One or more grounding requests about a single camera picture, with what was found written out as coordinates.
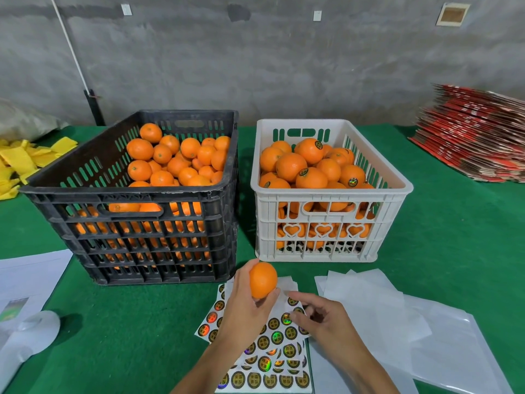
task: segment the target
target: black plastic crate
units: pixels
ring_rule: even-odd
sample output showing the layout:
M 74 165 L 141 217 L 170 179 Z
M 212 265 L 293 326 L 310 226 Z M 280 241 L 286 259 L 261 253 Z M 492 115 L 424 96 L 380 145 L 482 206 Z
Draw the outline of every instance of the black plastic crate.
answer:
M 237 119 L 228 110 L 141 110 L 32 175 L 20 191 L 98 284 L 224 282 L 236 262 Z M 126 144 L 145 123 L 158 124 L 180 141 L 231 137 L 220 183 L 128 188 L 132 159 Z M 108 208 L 150 202 L 162 210 Z

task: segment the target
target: person's left hand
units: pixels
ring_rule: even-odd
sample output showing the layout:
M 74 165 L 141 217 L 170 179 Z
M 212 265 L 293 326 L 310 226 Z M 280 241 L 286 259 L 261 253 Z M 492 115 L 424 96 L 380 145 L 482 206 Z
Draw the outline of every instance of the person's left hand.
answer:
M 215 339 L 227 342 L 227 346 L 239 356 L 261 332 L 280 293 L 280 289 L 276 288 L 265 299 L 255 303 L 250 289 L 250 270 L 258 262 L 259 259 L 255 258 L 237 270 L 232 294 Z

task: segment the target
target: crate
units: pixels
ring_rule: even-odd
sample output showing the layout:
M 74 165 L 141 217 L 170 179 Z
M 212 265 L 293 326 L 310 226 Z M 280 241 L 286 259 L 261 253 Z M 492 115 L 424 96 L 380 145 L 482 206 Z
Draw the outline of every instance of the crate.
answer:
M 354 163 L 364 169 L 375 190 L 267 189 L 259 186 L 259 155 L 275 141 L 285 140 L 294 147 L 302 139 L 313 137 L 332 147 L 351 149 Z M 270 120 L 257 122 L 252 179 L 257 213 L 256 254 L 264 261 L 373 262 L 403 200 L 413 190 L 412 184 L 391 165 L 347 120 Z M 279 203 L 287 204 L 279 215 Z M 290 215 L 292 202 L 297 216 Z M 350 212 L 308 212 L 310 202 L 352 202 Z M 364 217 L 358 218 L 363 208 Z M 335 223 L 335 225 L 316 225 Z M 278 236 L 278 224 L 286 229 Z M 315 236 L 310 237 L 310 228 Z M 298 230 L 293 235 L 289 231 Z M 279 250 L 277 242 L 285 246 Z
M 236 261 L 237 119 L 228 110 L 138 111 L 32 175 L 21 192 L 100 285 L 224 282 Z M 126 144 L 148 122 L 180 141 L 231 137 L 222 181 L 129 188 Z M 110 203 L 148 202 L 162 210 L 108 209 Z

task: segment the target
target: green table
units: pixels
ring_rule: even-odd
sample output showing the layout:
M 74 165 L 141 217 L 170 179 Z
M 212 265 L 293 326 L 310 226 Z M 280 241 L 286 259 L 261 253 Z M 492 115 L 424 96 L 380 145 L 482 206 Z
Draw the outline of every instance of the green table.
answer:
M 100 131 L 69 127 L 84 141 Z M 406 128 L 360 131 L 413 184 L 372 264 L 282 263 L 302 291 L 328 270 L 380 268 L 404 293 L 474 314 L 513 390 L 525 390 L 525 185 L 482 184 L 419 149 Z M 47 141 L 57 139 L 52 134 Z M 241 207 L 253 210 L 249 185 L 254 128 L 241 128 Z M 0 202 L 1 258 L 65 248 L 23 195 Z M 237 259 L 253 258 L 253 231 L 242 226 Z M 46 309 L 62 317 L 53 345 L 29 359 L 6 391 L 14 393 L 167 393 L 206 347 L 193 335 L 215 297 L 215 284 L 101 287 L 73 260 Z M 420 393 L 443 390 L 417 383 Z

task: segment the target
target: dark patch on wall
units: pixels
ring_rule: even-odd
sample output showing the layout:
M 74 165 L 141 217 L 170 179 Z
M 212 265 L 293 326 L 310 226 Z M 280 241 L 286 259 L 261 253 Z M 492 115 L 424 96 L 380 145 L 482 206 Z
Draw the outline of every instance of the dark patch on wall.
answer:
M 240 20 L 248 21 L 252 17 L 250 10 L 239 4 L 228 4 L 227 11 L 228 18 L 230 18 L 232 22 L 238 22 Z
M 122 19 L 124 14 L 120 5 L 114 7 L 100 7 L 98 5 L 67 5 L 58 7 L 63 18 L 86 18 L 86 19 Z M 26 16 L 42 16 L 47 19 L 57 19 L 55 9 L 52 5 L 41 7 L 38 5 L 27 5 L 20 7 L 0 8 L 0 18 Z

